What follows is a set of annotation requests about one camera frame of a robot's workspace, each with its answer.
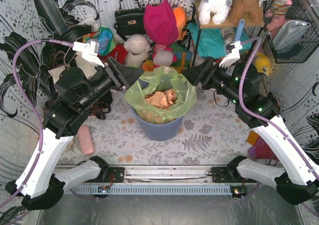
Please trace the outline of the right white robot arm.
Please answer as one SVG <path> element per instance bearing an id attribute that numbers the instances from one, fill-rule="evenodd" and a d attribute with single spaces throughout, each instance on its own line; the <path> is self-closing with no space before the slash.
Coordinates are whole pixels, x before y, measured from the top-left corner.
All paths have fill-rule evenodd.
<path id="1" fill-rule="evenodd" d="M 237 156 L 227 166 L 211 170 L 213 181 L 260 182 L 276 189 L 286 202 L 299 205 L 319 192 L 319 167 L 289 133 L 274 101 L 259 92 L 263 74 L 255 66 L 248 68 L 243 91 L 239 91 L 244 68 L 244 63 L 239 63 L 228 75 L 209 58 L 182 74 L 192 85 L 200 83 L 204 90 L 215 89 L 232 102 L 239 119 L 266 142 L 282 166 L 274 168 Z"/>

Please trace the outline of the green plastic trash bag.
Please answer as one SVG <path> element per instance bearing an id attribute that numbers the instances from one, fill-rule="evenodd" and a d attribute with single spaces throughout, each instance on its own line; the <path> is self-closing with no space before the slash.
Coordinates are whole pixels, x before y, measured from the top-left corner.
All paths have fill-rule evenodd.
<path id="1" fill-rule="evenodd" d="M 195 87 L 175 69 L 163 66 L 145 72 L 124 98 L 138 117 L 152 124 L 184 116 L 197 101 Z"/>

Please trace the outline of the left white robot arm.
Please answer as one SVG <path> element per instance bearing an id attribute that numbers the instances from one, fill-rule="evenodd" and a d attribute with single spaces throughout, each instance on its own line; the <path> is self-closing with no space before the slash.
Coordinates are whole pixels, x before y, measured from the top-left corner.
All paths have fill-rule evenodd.
<path id="1" fill-rule="evenodd" d="M 142 68 L 124 66 L 109 57 L 86 78 L 78 67 L 66 68 L 55 83 L 58 98 L 41 124 L 42 137 L 21 176 L 8 182 L 5 190 L 22 197 L 28 211 L 46 210 L 58 203 L 69 189 L 87 181 L 110 178 L 109 164 L 94 156 L 67 172 L 54 173 L 57 162 L 96 104 L 111 89 L 129 88 L 144 73 Z"/>

